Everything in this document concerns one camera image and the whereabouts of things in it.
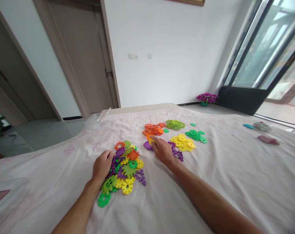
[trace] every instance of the baseboard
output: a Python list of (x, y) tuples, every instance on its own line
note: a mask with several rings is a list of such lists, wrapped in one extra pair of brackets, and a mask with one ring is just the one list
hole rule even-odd
[(194, 105), (194, 104), (199, 104), (199, 102), (183, 103), (183, 104), (178, 104), (178, 106), (188, 106), (188, 105)]
[(12, 128), (12, 126), (11, 125), (8, 125), (8, 126), (6, 126), (6, 127), (3, 127), (1, 130), (0, 130), (0, 132), (5, 132), (5, 131), (7, 131), (7, 130), (9, 130), (9, 129), (11, 129)]
[(74, 120), (74, 119), (82, 119), (82, 116), (73, 116), (73, 117), (65, 117), (65, 118), (63, 118), (64, 121), (66, 121), (66, 120)]

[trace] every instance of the wooden door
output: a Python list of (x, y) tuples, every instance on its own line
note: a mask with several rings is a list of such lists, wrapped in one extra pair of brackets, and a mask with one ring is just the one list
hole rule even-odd
[(1, 21), (0, 73), (2, 75), (0, 77), (0, 88), (27, 120), (56, 117), (50, 103)]
[(62, 0), (49, 6), (89, 112), (113, 107), (93, 6)]

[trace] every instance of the glass sliding door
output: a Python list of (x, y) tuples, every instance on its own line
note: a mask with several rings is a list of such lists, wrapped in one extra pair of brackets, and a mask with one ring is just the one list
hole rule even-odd
[[(278, 74), (288, 69), (284, 65), (293, 62), (294, 39), (295, 0), (262, 1), (219, 91), (219, 104), (253, 115), (277, 84)], [(281, 56), (285, 63), (277, 64)]]

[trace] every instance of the bed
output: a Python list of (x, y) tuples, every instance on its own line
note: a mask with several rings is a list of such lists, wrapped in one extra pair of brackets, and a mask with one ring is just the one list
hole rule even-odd
[(273, 128), (270, 134), (281, 144), (270, 145), (242, 126), (255, 117), (205, 114), (174, 104), (116, 109), (107, 118), (116, 126), (105, 141), (82, 131), (55, 146), (0, 160), (0, 181), (29, 179), (25, 198), (1, 223), (0, 233), (50, 233), (91, 178), (95, 159), (126, 139), (144, 161), (147, 185), (134, 183), (129, 195), (114, 193), (104, 208), (95, 202), (87, 233), (213, 233), (171, 172), (143, 147), (144, 125), (170, 119), (186, 127), (164, 133), (165, 140), (190, 129), (206, 133), (207, 144), (195, 141), (196, 148), (183, 153), (189, 170), (265, 233), (295, 233), (295, 134)]

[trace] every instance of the doorway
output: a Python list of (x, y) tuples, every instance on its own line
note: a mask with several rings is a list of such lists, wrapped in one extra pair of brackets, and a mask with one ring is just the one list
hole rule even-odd
[(83, 117), (117, 108), (100, 1), (33, 2)]
[(0, 21), (0, 111), (13, 125), (56, 114)]
[(294, 40), (295, 1), (261, 1), (219, 90), (219, 104), (254, 115), (295, 60)]

